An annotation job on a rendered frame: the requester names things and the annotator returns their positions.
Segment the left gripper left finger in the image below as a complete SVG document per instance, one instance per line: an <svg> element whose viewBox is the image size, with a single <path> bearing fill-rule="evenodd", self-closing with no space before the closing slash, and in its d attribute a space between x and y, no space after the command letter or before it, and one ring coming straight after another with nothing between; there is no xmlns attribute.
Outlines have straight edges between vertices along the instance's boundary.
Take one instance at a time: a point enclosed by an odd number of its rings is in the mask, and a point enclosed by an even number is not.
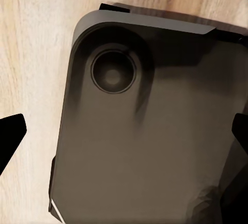
<svg viewBox="0 0 248 224"><path fill-rule="evenodd" d="M0 119L0 175L27 133L22 113Z"/></svg>

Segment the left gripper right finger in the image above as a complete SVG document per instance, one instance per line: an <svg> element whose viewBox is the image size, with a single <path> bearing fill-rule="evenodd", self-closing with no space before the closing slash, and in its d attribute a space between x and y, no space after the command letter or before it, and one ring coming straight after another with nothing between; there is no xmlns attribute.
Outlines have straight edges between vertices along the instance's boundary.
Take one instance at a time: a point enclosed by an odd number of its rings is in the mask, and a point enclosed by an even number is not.
<svg viewBox="0 0 248 224"><path fill-rule="evenodd" d="M248 155L248 115L237 113L231 130Z"/></svg>

